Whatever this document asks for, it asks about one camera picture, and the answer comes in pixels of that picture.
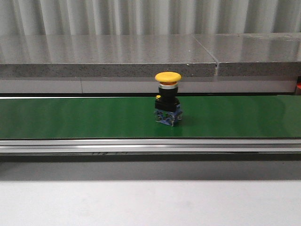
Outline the grey stone slab right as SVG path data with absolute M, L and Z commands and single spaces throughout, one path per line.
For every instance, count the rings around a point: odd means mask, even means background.
M 300 33 L 196 34 L 217 61 L 219 77 L 288 77 L 301 74 Z

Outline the yellow mushroom push button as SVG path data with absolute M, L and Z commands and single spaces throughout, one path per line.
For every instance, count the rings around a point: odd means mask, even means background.
M 155 100 L 155 121 L 175 126 L 182 119 L 181 104 L 178 98 L 178 81 L 182 76 L 176 72 L 161 72 L 156 74 L 159 82 L 159 94 Z

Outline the orange red object at edge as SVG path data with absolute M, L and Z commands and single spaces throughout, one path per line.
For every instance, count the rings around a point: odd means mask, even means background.
M 301 95 L 301 76 L 298 77 L 296 88 L 295 88 L 295 95 Z

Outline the white corrugated curtain backdrop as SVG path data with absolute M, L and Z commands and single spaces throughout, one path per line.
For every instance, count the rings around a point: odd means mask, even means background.
M 298 0 L 3 0 L 1 35 L 299 32 Z

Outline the grey stone slab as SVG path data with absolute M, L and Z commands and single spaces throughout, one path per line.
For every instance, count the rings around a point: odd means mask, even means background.
M 301 74 L 300 33 L 196 34 L 217 61 L 219 77 L 288 77 Z
M 212 77 L 215 61 L 191 35 L 5 35 L 2 78 Z

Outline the green conveyor belt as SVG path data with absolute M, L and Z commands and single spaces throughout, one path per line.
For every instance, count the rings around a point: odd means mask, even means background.
M 2 139 L 300 137 L 301 98 L 180 97 L 182 120 L 155 121 L 153 97 L 2 99 Z

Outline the grey stone slab left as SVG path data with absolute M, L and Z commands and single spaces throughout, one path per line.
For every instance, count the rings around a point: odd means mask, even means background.
M 2 78 L 212 77 L 215 61 L 191 35 L 5 35 Z

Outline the aluminium conveyor side rail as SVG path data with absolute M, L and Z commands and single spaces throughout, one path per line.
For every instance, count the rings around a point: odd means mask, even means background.
M 0 153 L 300 153 L 299 138 L 145 138 L 1 140 Z

